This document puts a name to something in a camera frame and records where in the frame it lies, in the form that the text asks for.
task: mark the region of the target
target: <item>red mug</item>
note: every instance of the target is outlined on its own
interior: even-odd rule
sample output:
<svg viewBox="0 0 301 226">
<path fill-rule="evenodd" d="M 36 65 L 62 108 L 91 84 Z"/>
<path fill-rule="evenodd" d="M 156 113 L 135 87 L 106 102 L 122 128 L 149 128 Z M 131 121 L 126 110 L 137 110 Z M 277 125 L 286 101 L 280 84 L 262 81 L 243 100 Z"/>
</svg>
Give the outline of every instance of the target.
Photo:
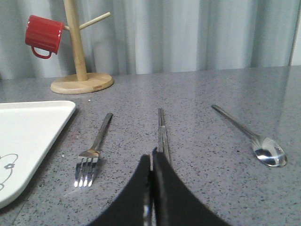
<svg viewBox="0 0 301 226">
<path fill-rule="evenodd" d="M 32 47 L 35 56 L 48 59 L 52 53 L 57 54 L 61 40 L 63 23 L 31 15 L 25 32 L 25 43 Z M 34 48 L 49 51 L 48 56 L 38 54 Z"/>
</svg>

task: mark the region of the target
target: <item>mug handle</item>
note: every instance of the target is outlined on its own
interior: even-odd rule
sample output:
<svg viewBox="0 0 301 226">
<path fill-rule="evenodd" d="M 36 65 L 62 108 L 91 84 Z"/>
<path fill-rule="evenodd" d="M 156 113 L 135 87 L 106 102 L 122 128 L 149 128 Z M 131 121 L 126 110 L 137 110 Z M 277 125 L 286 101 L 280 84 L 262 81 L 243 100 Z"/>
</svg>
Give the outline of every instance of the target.
<svg viewBox="0 0 301 226">
<path fill-rule="evenodd" d="M 36 50 L 34 49 L 34 47 L 32 46 L 32 52 L 36 57 L 42 58 L 42 59 L 49 59 L 51 57 L 52 52 L 49 51 L 49 55 L 48 56 L 43 56 L 40 55 L 36 52 Z"/>
</svg>

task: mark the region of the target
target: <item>silver fork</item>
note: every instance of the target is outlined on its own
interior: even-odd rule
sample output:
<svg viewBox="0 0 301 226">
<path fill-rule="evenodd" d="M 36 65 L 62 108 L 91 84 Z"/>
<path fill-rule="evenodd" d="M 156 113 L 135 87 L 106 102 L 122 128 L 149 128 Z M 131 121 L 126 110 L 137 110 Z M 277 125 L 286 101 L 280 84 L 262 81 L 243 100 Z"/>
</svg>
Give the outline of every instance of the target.
<svg viewBox="0 0 301 226">
<path fill-rule="evenodd" d="M 90 187 L 92 185 L 95 166 L 99 157 L 99 151 L 97 151 L 95 148 L 104 137 L 104 134 L 111 121 L 112 116 L 112 113 L 108 113 L 105 116 L 92 147 L 79 154 L 78 162 L 76 164 L 75 169 L 75 187 L 86 187 L 87 185 L 88 187 Z"/>
</svg>

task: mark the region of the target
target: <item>black object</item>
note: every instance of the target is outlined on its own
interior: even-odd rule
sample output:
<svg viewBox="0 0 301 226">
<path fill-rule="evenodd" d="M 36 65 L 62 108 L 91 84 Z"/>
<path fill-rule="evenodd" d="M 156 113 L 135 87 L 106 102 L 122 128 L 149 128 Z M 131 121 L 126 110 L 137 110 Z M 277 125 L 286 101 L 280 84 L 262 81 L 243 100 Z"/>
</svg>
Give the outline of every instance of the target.
<svg viewBox="0 0 301 226">
<path fill-rule="evenodd" d="M 143 155 L 123 191 L 90 226 L 143 226 L 144 222 L 151 225 L 150 164 L 150 156 Z"/>
<path fill-rule="evenodd" d="M 132 178 L 91 226 L 151 226 L 152 200 L 158 226 L 230 226 L 207 209 L 183 184 L 164 153 L 143 155 Z"/>
</svg>

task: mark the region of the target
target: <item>spoon handle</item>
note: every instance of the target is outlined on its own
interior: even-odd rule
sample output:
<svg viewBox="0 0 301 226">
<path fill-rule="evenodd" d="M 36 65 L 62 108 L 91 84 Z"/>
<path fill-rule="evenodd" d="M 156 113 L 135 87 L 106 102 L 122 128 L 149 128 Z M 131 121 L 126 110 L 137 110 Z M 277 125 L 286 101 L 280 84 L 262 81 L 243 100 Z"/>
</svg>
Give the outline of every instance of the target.
<svg viewBox="0 0 301 226">
<path fill-rule="evenodd" d="M 254 139 L 258 137 L 257 134 L 253 133 L 251 130 L 249 130 L 246 126 L 240 124 L 238 121 L 234 119 L 232 115 L 230 115 L 228 112 L 224 111 L 222 108 L 220 108 L 217 105 L 211 105 L 211 107 L 215 110 L 217 110 L 220 114 L 228 118 L 237 128 L 239 128 L 243 133 L 245 133 L 250 139 Z"/>
</svg>

